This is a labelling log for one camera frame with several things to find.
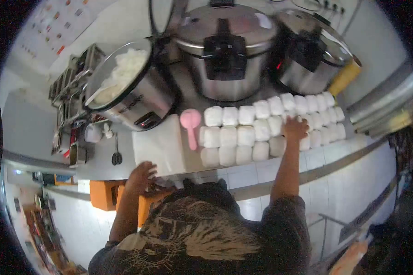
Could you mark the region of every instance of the pink measuring scoop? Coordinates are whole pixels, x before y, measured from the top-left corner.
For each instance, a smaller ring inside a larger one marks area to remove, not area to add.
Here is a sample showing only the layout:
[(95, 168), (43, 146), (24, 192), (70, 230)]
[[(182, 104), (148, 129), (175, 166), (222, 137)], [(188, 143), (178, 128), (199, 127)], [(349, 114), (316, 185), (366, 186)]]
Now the pink measuring scoop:
[(194, 129), (199, 126), (200, 121), (202, 120), (202, 115), (196, 109), (186, 109), (181, 113), (181, 125), (188, 132), (188, 144), (190, 145), (191, 150), (197, 149), (197, 140), (194, 135)]

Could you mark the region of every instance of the rice cooker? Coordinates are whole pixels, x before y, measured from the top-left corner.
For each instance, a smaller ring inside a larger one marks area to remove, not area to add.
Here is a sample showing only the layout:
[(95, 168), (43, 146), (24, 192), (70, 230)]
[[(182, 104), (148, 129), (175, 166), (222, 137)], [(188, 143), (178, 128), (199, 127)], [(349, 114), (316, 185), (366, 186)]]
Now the rice cooker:
[(343, 38), (318, 14), (286, 9), (273, 18), (278, 25), (270, 58), (274, 82), (302, 95), (324, 91), (352, 59)]
[(275, 35), (274, 22), (261, 11), (211, 0), (186, 14), (175, 41), (198, 92), (233, 102), (259, 90)]
[[(179, 25), (187, 7), (187, 0), (166, 1), (166, 17), (156, 14), (156, 10), (162, 12), (164, 9), (155, 2), (149, 2), (153, 35), (127, 43), (106, 57), (97, 66), (86, 87), (86, 99), (89, 101), (86, 102), (87, 110), (123, 124), (132, 131), (146, 131), (159, 125), (175, 110), (181, 94), (173, 76), (163, 65), (160, 54), (169, 41), (169, 36)], [(137, 76), (103, 104), (91, 101), (92, 95), (117, 66), (116, 57), (127, 53), (129, 49), (147, 52), (146, 62), (141, 65)]]

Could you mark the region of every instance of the yellow container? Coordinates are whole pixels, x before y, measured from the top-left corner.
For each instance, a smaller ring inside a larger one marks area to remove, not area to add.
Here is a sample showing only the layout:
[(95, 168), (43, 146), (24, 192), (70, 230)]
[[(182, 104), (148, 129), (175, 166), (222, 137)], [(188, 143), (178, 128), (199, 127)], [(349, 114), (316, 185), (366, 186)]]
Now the yellow container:
[(351, 62), (341, 69), (334, 77), (328, 91), (336, 96), (349, 85), (361, 72), (362, 64), (354, 55)]

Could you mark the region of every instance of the poster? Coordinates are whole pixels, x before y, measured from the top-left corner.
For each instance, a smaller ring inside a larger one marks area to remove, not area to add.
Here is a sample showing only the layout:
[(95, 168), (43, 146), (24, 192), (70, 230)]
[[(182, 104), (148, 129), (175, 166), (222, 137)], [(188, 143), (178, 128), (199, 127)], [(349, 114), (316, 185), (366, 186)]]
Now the poster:
[(50, 67), (116, 0), (44, 0), (33, 11), (16, 40), (16, 50)]

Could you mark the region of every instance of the orange chair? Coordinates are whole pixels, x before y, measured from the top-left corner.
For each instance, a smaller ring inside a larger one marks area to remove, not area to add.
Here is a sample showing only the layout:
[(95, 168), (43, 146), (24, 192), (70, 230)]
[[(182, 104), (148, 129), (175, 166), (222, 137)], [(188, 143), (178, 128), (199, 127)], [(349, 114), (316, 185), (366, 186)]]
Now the orange chair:
[[(121, 201), (122, 194), (124, 193), (125, 186), (120, 185), (118, 190), (118, 198), (116, 203), (116, 211), (118, 210), (119, 202)], [(138, 227), (141, 228), (151, 210), (155, 209), (161, 201), (171, 193), (173, 193), (176, 188), (172, 187), (166, 190), (147, 192), (144, 195), (139, 196), (138, 202)]]
[[(125, 180), (91, 180), (90, 202), (92, 206), (104, 211), (117, 211), (124, 193), (125, 183)], [(140, 195), (138, 202), (138, 227), (142, 227), (150, 211), (156, 208), (166, 196), (175, 190), (176, 188), (172, 187)]]
[(118, 186), (125, 184), (125, 180), (91, 180), (90, 202), (93, 207), (104, 211), (116, 210)]

